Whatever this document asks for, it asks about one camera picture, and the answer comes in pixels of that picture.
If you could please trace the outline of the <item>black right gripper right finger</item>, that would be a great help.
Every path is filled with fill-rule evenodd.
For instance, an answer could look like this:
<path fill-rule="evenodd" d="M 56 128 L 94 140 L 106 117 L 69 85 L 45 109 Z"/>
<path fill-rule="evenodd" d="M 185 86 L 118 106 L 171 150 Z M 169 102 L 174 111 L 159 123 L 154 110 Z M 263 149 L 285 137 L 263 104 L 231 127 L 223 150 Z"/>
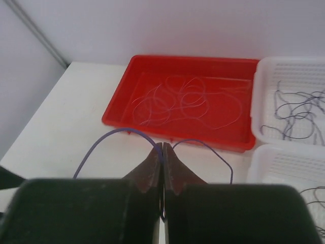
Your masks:
<path fill-rule="evenodd" d="M 321 243 L 293 187 L 208 184 L 163 144 L 167 243 Z"/>

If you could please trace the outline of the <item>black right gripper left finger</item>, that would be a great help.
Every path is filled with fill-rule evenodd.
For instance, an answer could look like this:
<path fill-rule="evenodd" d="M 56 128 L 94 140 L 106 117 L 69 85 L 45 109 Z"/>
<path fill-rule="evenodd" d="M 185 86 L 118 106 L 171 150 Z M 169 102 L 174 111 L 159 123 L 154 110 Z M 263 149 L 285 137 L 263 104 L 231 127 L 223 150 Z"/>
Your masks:
<path fill-rule="evenodd" d="M 158 243 L 162 147 L 123 178 L 26 179 L 1 243 Z"/>

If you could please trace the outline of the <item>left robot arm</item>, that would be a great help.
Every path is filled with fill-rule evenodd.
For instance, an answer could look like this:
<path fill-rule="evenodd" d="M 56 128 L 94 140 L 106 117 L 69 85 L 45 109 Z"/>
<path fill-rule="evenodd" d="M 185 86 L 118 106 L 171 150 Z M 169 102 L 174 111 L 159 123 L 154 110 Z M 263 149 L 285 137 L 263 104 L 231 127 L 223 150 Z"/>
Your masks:
<path fill-rule="evenodd" d="M 1 166 L 1 222 L 17 189 L 26 178 Z"/>

